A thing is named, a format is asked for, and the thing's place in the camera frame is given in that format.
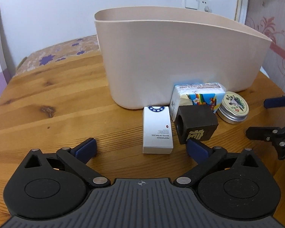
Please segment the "dark brown cube block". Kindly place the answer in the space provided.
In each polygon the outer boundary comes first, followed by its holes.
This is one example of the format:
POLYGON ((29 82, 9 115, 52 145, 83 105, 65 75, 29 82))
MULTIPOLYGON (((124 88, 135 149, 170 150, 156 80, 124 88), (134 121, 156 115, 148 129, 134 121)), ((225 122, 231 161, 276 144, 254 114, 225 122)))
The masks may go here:
POLYGON ((208 141, 218 127, 218 120, 207 105, 182 105, 174 124, 179 143, 183 145, 189 139, 208 141))

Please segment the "round floral metal tin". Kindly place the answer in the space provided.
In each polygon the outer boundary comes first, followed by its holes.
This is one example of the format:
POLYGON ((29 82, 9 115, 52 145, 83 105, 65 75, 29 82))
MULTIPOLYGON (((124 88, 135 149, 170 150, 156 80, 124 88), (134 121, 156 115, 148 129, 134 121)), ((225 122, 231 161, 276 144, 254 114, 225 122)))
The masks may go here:
POLYGON ((249 105, 246 100, 234 92, 226 92, 217 110, 219 117, 227 123, 241 123, 248 117, 249 105))

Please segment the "white small cardboard box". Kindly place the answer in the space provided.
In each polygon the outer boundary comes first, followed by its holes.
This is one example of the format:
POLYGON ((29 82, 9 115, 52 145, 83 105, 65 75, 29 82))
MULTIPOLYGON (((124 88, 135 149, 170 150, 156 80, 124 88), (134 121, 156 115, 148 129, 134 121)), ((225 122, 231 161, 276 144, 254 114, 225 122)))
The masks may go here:
POLYGON ((170 154, 173 150, 168 107, 144 107, 142 113, 144 154, 170 154))

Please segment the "colourful tissue pack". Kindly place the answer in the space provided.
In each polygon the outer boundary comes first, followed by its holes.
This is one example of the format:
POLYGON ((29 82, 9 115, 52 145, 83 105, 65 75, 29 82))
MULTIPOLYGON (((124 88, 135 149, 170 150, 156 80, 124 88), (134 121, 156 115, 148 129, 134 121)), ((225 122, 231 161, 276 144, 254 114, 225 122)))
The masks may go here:
POLYGON ((183 105, 207 105, 216 113, 226 88, 220 83, 194 83, 175 85, 170 100, 170 116, 175 121, 177 111, 183 105))

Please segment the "floral bedside cabinet top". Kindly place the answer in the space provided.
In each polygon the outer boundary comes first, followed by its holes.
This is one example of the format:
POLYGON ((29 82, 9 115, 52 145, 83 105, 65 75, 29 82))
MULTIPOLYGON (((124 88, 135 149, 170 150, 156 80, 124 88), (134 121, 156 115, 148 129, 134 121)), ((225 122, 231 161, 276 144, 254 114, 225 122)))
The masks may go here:
POLYGON ((59 62, 71 57, 78 57, 90 52, 98 52, 99 44, 97 35, 86 36, 53 46, 46 47, 31 53, 18 65, 16 76, 29 72, 49 63, 59 62))

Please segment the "beige plastic storage bin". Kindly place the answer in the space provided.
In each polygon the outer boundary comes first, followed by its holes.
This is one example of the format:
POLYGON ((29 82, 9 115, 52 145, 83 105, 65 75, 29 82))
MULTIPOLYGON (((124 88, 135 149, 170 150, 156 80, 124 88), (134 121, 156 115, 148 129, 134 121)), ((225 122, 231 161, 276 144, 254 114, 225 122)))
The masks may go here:
POLYGON ((184 8, 110 8, 94 18, 111 97, 127 109, 168 105, 177 84, 247 89, 272 42, 237 21, 184 8))

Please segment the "white wall switch socket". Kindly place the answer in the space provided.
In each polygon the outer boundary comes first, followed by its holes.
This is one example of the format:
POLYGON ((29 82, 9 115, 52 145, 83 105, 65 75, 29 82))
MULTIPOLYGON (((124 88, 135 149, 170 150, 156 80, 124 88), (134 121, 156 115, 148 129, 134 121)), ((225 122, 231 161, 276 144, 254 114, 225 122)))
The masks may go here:
POLYGON ((184 0, 184 7, 186 9, 212 13, 210 0, 184 0))

